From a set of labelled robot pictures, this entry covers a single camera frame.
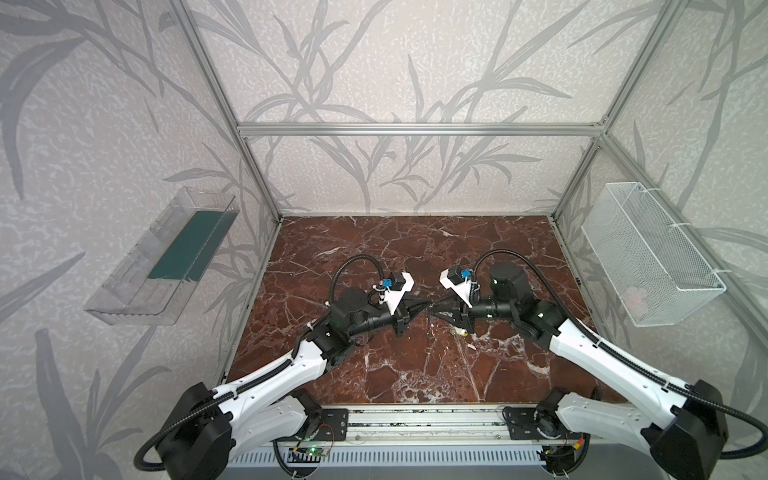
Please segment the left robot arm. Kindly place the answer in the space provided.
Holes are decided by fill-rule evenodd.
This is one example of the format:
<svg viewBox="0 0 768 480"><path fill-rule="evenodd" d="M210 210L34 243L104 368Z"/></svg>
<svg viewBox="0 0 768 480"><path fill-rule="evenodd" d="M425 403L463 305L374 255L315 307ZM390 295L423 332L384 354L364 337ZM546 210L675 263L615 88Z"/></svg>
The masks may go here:
<svg viewBox="0 0 768 480"><path fill-rule="evenodd" d="M384 328L402 335L432 304L405 291L381 296L372 303L367 292L347 289L280 358L229 383L186 389L135 454L135 468L172 479L215 479L241 453L309 433L322 409L303 385L341 365L357 348L356 336Z"/></svg>

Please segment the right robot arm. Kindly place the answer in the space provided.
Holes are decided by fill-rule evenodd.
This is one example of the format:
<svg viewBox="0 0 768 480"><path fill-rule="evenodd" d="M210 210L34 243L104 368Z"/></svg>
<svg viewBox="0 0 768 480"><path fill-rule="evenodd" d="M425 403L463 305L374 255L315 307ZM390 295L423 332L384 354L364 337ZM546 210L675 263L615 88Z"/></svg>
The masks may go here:
<svg viewBox="0 0 768 480"><path fill-rule="evenodd" d="M596 435L650 456L675 479L710 477L728 439L723 413L706 404L722 398L713 386L704 381L693 386L700 402L678 393L682 380L638 361L557 304L537 298L526 272L513 262L492 268L492 293L485 298L468 269L450 267L440 283L454 298L441 318L467 332L478 320L507 321L522 337L578 365L625 400L611 404L554 388L537 405L543 434Z"/></svg>

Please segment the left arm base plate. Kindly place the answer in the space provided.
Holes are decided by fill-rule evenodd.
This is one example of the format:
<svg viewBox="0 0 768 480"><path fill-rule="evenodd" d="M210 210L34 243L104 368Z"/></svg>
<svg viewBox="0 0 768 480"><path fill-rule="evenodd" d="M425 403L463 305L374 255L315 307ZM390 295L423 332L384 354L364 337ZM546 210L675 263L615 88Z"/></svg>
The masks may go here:
<svg viewBox="0 0 768 480"><path fill-rule="evenodd" d="M350 411L346 408L323 408L307 415L297 435L302 439L325 442L344 441L349 427Z"/></svg>

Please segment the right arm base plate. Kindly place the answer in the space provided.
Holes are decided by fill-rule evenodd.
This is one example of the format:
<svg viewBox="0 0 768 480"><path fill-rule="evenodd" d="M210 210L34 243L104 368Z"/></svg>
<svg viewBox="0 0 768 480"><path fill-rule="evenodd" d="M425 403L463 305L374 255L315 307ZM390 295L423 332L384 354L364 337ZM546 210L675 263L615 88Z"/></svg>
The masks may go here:
<svg viewBox="0 0 768 480"><path fill-rule="evenodd" d="M568 430L554 413L537 407L504 406L502 419L511 440L549 440L575 443L581 432Z"/></svg>

